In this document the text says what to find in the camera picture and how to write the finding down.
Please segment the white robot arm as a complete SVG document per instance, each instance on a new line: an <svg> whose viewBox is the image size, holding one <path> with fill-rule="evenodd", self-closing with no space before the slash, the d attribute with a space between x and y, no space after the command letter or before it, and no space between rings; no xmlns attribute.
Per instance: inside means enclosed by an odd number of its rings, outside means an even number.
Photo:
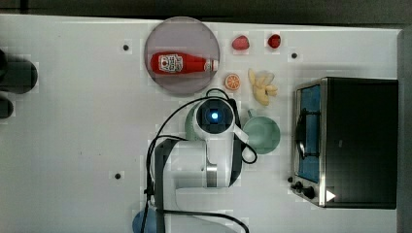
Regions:
<svg viewBox="0 0 412 233"><path fill-rule="evenodd" d="M223 188L234 184L242 169L242 146L248 135L240 128L236 102L206 98L193 107L195 140L166 139L154 149L156 233L172 233L167 214L183 215L176 191L180 188Z"/></svg>

